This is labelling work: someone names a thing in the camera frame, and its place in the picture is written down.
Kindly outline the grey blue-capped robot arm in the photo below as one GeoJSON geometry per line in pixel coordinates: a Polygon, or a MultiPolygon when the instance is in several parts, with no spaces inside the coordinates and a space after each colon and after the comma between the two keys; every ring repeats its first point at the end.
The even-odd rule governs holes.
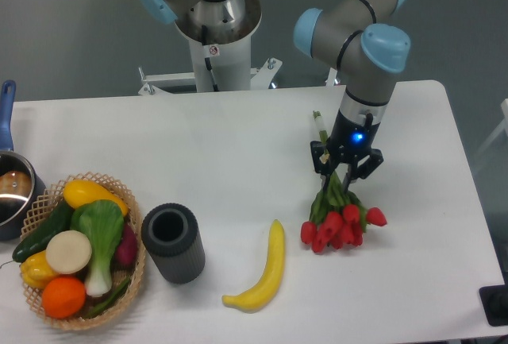
{"type": "MultiPolygon", "coordinates": [[[[252,89],[251,37],[261,21],[259,0],[139,1],[188,40],[199,91],[252,89]]],[[[341,164],[348,167],[342,182],[348,187],[383,163],[372,143],[411,45],[386,20],[404,1],[342,0],[332,10],[306,10],[294,26],[294,46],[347,79],[331,135],[311,145],[314,169],[325,185],[341,164]]]]}

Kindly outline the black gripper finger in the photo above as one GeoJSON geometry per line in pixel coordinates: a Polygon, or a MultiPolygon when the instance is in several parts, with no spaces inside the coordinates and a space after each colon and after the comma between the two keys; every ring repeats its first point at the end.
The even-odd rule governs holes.
{"type": "Polygon", "coordinates": [[[366,149],[353,153],[347,162],[348,169],[342,181],[342,190],[348,192],[349,186],[358,179],[367,179],[382,163],[384,157],[380,149],[366,149]]]}
{"type": "Polygon", "coordinates": [[[310,142],[310,154],[314,165],[314,171],[321,176],[321,188],[323,191],[327,191],[331,177],[336,169],[333,159],[329,158],[330,147],[329,140],[325,142],[310,142]]]}

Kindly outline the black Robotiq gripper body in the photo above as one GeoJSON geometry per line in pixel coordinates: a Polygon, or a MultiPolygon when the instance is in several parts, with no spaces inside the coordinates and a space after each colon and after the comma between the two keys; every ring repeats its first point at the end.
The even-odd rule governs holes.
{"type": "Polygon", "coordinates": [[[331,145],[329,158],[333,159],[336,168],[340,164],[347,164],[353,153],[373,148],[371,145],[378,129],[379,123],[375,123],[374,115],[370,112],[360,114],[360,121],[354,122],[338,111],[328,138],[331,145]]]}

